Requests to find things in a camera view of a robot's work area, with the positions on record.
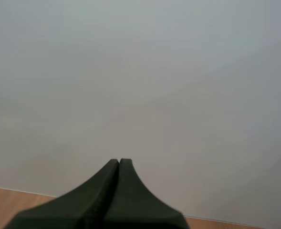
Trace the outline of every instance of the white wall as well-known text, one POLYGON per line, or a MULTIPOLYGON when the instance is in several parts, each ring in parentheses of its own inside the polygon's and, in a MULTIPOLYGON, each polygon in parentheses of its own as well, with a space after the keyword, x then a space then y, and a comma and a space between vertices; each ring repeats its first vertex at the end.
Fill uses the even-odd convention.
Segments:
POLYGON ((281 228, 281 0, 0 0, 0 187, 122 157, 185 215, 281 228))

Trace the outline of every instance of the wooden floor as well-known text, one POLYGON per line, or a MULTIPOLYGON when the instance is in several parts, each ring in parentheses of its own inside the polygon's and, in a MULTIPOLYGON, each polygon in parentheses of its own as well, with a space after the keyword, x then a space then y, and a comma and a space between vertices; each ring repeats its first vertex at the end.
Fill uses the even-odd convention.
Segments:
MULTIPOLYGON (((0 188, 0 229, 19 211, 45 203, 54 197, 0 188)), ((186 218, 191 229, 256 229, 254 227, 216 222, 205 219, 186 218)))

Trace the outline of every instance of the white backdrop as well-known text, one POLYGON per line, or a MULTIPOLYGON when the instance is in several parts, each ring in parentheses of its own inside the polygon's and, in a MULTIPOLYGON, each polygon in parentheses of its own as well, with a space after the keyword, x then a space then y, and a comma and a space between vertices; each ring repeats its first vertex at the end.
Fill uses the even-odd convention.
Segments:
POLYGON ((0 187, 122 157, 187 216, 281 228, 281 0, 0 0, 0 187))

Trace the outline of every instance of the wooden surface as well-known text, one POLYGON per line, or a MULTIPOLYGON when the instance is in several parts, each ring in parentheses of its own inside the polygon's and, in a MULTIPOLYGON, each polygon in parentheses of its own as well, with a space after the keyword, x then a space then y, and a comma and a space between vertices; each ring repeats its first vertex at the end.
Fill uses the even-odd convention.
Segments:
MULTIPOLYGON (((0 229, 19 211, 45 203, 54 197, 0 188, 0 229)), ((256 229, 243 225, 186 218, 191 229, 256 229)))

